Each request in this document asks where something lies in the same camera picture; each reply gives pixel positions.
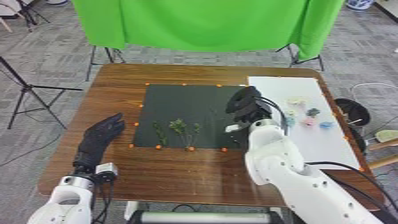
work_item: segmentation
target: green screen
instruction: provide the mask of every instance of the green screen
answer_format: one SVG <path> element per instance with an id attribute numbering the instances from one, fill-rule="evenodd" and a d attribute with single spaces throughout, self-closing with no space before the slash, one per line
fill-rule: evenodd
<path id="1" fill-rule="evenodd" d="M 236 52 L 294 43 L 317 56 L 342 0 L 72 0 L 88 43 Z"/>

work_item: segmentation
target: white sheet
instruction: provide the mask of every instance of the white sheet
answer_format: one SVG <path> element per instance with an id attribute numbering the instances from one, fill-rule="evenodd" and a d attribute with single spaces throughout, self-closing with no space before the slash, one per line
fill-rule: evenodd
<path id="1" fill-rule="evenodd" d="M 332 116 L 332 109 L 321 95 L 316 79 L 252 76 L 248 77 L 248 85 L 255 86 L 262 97 L 277 103 L 282 111 L 291 109 L 296 111 L 296 124 L 289 128 L 289 138 L 298 146 L 305 162 L 333 161 L 358 168 L 358 161 L 349 143 L 344 140 L 342 129 Z M 305 109 L 287 103 L 287 99 L 294 97 L 305 98 Z M 317 108 L 321 113 L 316 116 L 316 125 L 307 127 L 301 120 L 305 119 L 305 110 L 310 108 Z M 275 110 L 271 117 L 278 122 L 280 116 Z M 333 122 L 330 130 L 319 128 L 323 121 Z M 344 169 L 335 166 L 319 166 L 319 168 Z"/>

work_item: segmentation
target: green plant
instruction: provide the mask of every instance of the green plant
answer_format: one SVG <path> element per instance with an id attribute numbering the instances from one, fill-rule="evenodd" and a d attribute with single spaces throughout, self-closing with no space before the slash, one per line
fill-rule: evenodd
<path id="1" fill-rule="evenodd" d="M 174 130 L 174 132 L 177 133 L 177 135 L 182 135 L 186 124 L 181 119 L 175 119 L 175 121 L 170 121 L 168 127 Z"/>
<path id="2" fill-rule="evenodd" d="M 184 148 L 188 149 L 195 144 L 197 135 L 200 132 L 200 125 L 193 123 L 193 135 L 186 132 L 186 124 L 182 122 L 182 119 L 177 118 L 175 121 L 170 121 L 168 128 L 172 129 L 174 133 L 181 137 L 181 142 L 182 142 Z"/>
<path id="3" fill-rule="evenodd" d="M 154 128 L 156 135 L 158 135 L 159 145 L 165 146 L 166 145 L 166 136 L 165 136 L 165 132 L 163 132 L 161 126 L 156 121 L 152 122 L 152 128 Z"/>

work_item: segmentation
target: metal stand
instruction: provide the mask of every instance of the metal stand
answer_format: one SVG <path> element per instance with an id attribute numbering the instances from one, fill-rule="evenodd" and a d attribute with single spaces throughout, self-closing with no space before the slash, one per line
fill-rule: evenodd
<path id="1" fill-rule="evenodd" d="M 111 64 L 115 63 L 115 55 L 117 55 L 117 57 L 120 59 L 120 63 L 124 64 L 126 61 L 124 61 L 124 58 L 120 56 L 120 50 L 111 49 L 111 52 L 113 52 L 113 55 L 111 55 L 110 54 L 110 49 L 104 47 L 104 52 L 106 52 L 110 63 Z M 90 51 L 90 63 L 88 63 L 88 70 L 86 70 L 86 75 L 85 75 L 85 82 L 88 82 L 88 80 L 90 80 L 90 69 L 92 69 L 92 66 L 94 65 L 102 65 L 102 64 L 94 63 L 94 57 L 95 57 L 95 46 L 92 46 L 92 51 Z"/>
<path id="2" fill-rule="evenodd" d="M 284 224 L 278 214 L 266 213 L 206 213 L 206 212 L 147 212 L 138 210 L 138 202 L 127 201 L 124 219 L 134 223 L 234 223 L 234 224 Z"/>
<path id="3" fill-rule="evenodd" d="M 56 115 L 55 115 L 55 113 L 53 113 L 49 107 L 51 107 L 51 105 L 53 105 L 53 103 L 55 103 L 55 101 L 56 101 L 56 99 L 58 99 L 58 97 L 60 97 L 60 95 L 63 94 L 65 90 L 70 90 L 70 91 L 83 91 L 83 90 L 81 90 L 81 89 L 74 89 L 74 88 L 63 88 L 63 87 L 53 87 L 53 86 L 37 86 L 37 85 L 30 85 L 30 84 L 24 82 L 21 76 L 17 75 L 17 73 L 15 73 L 15 71 L 14 71 L 14 69 L 12 69 L 10 65 L 8 65 L 8 63 L 7 63 L 7 61 L 3 60 L 3 57 L 0 57 L 0 63 L 3 64 L 3 67 L 7 68 L 7 70 L 8 70 L 8 72 L 10 72 L 12 76 L 14 76 L 14 78 L 15 78 L 15 80 L 17 80 L 19 86 L 21 86 L 21 94 L 19 94 L 19 98 L 17 98 L 17 103 L 15 103 L 15 108 L 14 108 L 14 112 L 12 112 L 12 116 L 10 116 L 10 121 L 8 121 L 8 127 L 7 127 L 7 129 L 10 129 L 10 127 L 12 127 L 12 123 L 14 123 L 14 119 L 15 119 L 15 115 L 17 115 L 17 114 L 26 113 L 26 112 L 31 112 L 31 111 L 40 111 L 40 110 L 46 110 L 46 111 L 47 111 L 47 113 L 51 114 L 51 116 L 53 116 L 53 118 L 55 118 L 55 120 L 56 120 L 56 122 L 58 122 L 62 128 L 65 129 L 65 125 L 62 124 L 62 122 L 60 122 L 60 120 L 58 120 L 58 117 L 56 117 Z M 37 95 L 37 93 L 35 93 L 35 91 L 33 91 L 33 88 L 37 88 L 37 89 L 56 89 L 56 90 L 60 90 L 56 96 L 55 96 L 55 98 L 53 98 L 53 100 L 49 101 L 47 104 L 46 104 L 46 102 L 42 101 L 42 99 L 40 99 L 40 97 L 39 97 L 39 95 Z M 35 98 L 35 100 L 39 101 L 39 104 L 40 104 L 42 107 L 40 107 L 40 108 L 35 108 L 35 109 L 30 109 L 30 110 L 24 110 L 24 111 L 19 111 L 21 102 L 23 102 L 23 97 L 24 97 L 24 94 L 26 94 L 26 93 L 33 96 L 33 98 Z"/>
<path id="4" fill-rule="evenodd" d="M 42 18 L 42 20 L 46 21 L 46 23 L 49 23 L 49 21 L 47 21 L 46 17 L 39 14 L 39 12 L 31 9 L 31 7 L 28 6 L 28 4 L 21 0 L 15 0 L 15 1 L 19 3 L 19 7 L 21 7 L 21 14 L 23 14 L 24 21 L 26 21 L 28 31 L 31 32 L 30 24 L 33 26 L 37 26 L 37 21 L 33 20 L 33 17 L 31 17 L 31 14 L 30 14 L 28 10 L 31 10 L 31 12 Z"/>
<path id="5" fill-rule="evenodd" d="M 314 58 L 300 61 L 298 60 L 298 53 L 296 53 L 296 55 L 293 55 L 293 50 L 291 50 L 289 44 L 275 52 L 280 52 L 284 48 L 287 48 L 289 57 L 291 57 L 289 68 L 293 67 L 293 65 L 298 65 L 298 64 L 305 63 L 307 61 L 317 60 L 317 62 L 319 62 L 319 70 L 325 71 L 321 56 L 317 55 Z"/>

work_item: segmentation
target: gray carpet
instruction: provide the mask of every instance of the gray carpet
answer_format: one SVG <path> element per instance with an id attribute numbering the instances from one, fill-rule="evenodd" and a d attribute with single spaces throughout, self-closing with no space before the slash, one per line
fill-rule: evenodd
<path id="1" fill-rule="evenodd" d="M 62 7 L 37 3 L 35 9 L 51 23 L 40 21 L 33 32 L 26 32 L 23 20 L 7 20 L 14 33 L 0 27 L 0 53 L 24 79 L 33 84 L 79 87 L 88 89 L 90 82 L 83 82 L 88 64 L 90 46 L 79 28 L 78 17 L 70 4 Z M 342 9 L 330 38 L 323 49 L 326 71 L 323 78 L 333 97 L 351 98 L 349 87 L 357 83 L 383 82 L 398 86 L 398 25 L 381 12 L 371 8 L 357 13 Z M 287 52 L 252 51 L 245 53 L 190 53 L 168 49 L 129 46 L 122 50 L 127 63 L 143 64 L 190 64 L 227 66 L 271 66 L 287 67 Z M 102 51 L 95 57 L 97 63 L 106 63 Z M 317 63 L 309 62 L 300 67 L 317 69 Z M 95 76 L 99 66 L 92 68 Z M 371 110 L 369 132 L 383 122 L 398 116 L 398 91 L 383 86 L 358 87 L 357 97 Z M 62 129 L 53 123 L 46 112 L 33 112 L 15 118 L 12 130 L 5 129 L 19 87 L 0 74 L 0 163 L 14 158 L 30 149 L 39 148 L 62 135 Z M 47 100 L 55 92 L 40 92 Z M 70 121 L 85 92 L 67 92 L 60 98 L 53 111 L 67 123 Z M 37 103 L 31 98 L 24 107 L 33 108 Z M 398 119 L 385 126 L 398 129 Z M 46 166 L 58 141 L 37 152 L 28 154 L 8 165 L 0 167 L 0 224 L 26 222 L 33 210 L 46 202 L 39 195 L 35 183 Z M 385 155 L 396 154 L 396 148 L 367 153 L 373 161 Z M 398 165 L 389 165 L 374 170 L 383 188 L 398 200 Z M 150 210 L 170 210 L 172 204 L 149 205 Z M 111 205 L 110 222 L 122 223 L 124 203 Z M 262 208 L 200 206 L 200 211 L 246 211 L 259 212 Z"/>

